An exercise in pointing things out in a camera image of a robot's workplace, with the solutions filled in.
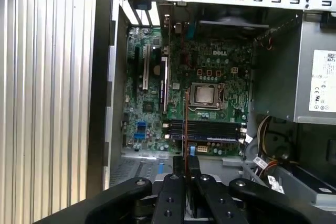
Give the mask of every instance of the sticker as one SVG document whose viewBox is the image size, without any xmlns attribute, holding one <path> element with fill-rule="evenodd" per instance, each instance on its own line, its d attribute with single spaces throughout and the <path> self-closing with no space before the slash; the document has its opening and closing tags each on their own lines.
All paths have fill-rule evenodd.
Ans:
<svg viewBox="0 0 336 224">
<path fill-rule="evenodd" d="M 252 142 L 252 140 L 253 140 L 253 137 L 246 134 L 245 142 L 249 144 L 250 142 Z"/>
<path fill-rule="evenodd" d="M 332 193 L 332 191 L 327 188 L 319 188 L 319 189 L 324 193 Z"/>
<path fill-rule="evenodd" d="M 315 50 L 309 111 L 336 112 L 336 51 Z"/>
<path fill-rule="evenodd" d="M 277 191 L 278 193 L 285 194 L 285 191 L 282 186 L 279 185 L 277 181 L 275 181 L 272 185 L 272 190 Z"/>
<path fill-rule="evenodd" d="M 277 180 L 272 176 L 267 176 L 270 185 L 273 185 Z"/>
<path fill-rule="evenodd" d="M 256 157 L 253 162 L 256 163 L 263 170 L 267 167 L 267 163 L 263 161 L 260 157 Z"/>
</svg>

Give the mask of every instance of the blue connector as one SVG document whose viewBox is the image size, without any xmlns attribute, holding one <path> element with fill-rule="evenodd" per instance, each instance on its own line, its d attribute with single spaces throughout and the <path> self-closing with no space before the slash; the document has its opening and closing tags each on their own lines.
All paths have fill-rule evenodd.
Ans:
<svg viewBox="0 0 336 224">
<path fill-rule="evenodd" d="M 135 133 L 134 138 L 135 139 L 145 139 L 145 133 Z"/>
<path fill-rule="evenodd" d="M 139 126 L 140 126 L 140 127 L 146 127 L 146 125 L 147 125 L 146 122 L 138 122 L 138 123 L 137 123 L 137 126 L 138 126 L 138 127 L 139 127 Z"/>
</svg>

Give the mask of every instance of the chip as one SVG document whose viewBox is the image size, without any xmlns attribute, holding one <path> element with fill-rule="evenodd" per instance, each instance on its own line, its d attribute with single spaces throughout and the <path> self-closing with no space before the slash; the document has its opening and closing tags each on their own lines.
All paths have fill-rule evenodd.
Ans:
<svg viewBox="0 0 336 224">
<path fill-rule="evenodd" d="M 214 89 L 211 87 L 197 87 L 196 88 L 196 102 L 197 103 L 213 103 Z"/>
<path fill-rule="evenodd" d="M 154 112 L 154 102 L 144 101 L 142 106 L 142 111 L 147 113 Z"/>
<path fill-rule="evenodd" d="M 160 39 L 153 39 L 153 44 L 154 45 L 159 45 L 160 44 Z"/>
<path fill-rule="evenodd" d="M 179 90 L 180 89 L 180 84 L 179 83 L 173 83 L 173 89 L 174 90 Z"/>
</svg>

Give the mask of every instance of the expansion slot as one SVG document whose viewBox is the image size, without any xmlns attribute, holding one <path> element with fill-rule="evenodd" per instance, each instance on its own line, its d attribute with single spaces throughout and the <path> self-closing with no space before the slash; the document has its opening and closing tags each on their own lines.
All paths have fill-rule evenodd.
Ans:
<svg viewBox="0 0 336 224">
<path fill-rule="evenodd" d="M 144 55 L 144 64 L 143 64 L 143 81 L 142 81 L 142 89 L 148 90 L 149 83 L 149 63 L 151 61 L 151 45 L 147 44 L 144 47 L 143 55 Z"/>
<path fill-rule="evenodd" d="M 139 76 L 139 54 L 140 54 L 140 47 L 136 47 L 134 50 L 134 62 L 133 62 L 133 67 L 134 67 L 134 74 L 133 74 L 133 97 L 135 101 L 137 101 L 137 89 L 138 89 L 138 76 Z"/>
<path fill-rule="evenodd" d="M 167 88 L 168 88 L 168 57 L 162 57 L 160 64 L 160 92 L 159 108 L 160 111 L 167 111 Z"/>
</svg>

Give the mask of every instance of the side panel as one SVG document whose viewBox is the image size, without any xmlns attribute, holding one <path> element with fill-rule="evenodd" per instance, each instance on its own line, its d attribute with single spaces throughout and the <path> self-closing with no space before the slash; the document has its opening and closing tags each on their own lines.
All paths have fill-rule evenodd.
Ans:
<svg viewBox="0 0 336 224">
<path fill-rule="evenodd" d="M 102 171 L 105 145 L 105 118 L 109 115 L 108 64 L 112 0 L 96 0 L 96 20 L 93 41 L 91 103 L 88 148 L 87 197 L 102 191 Z"/>
</svg>

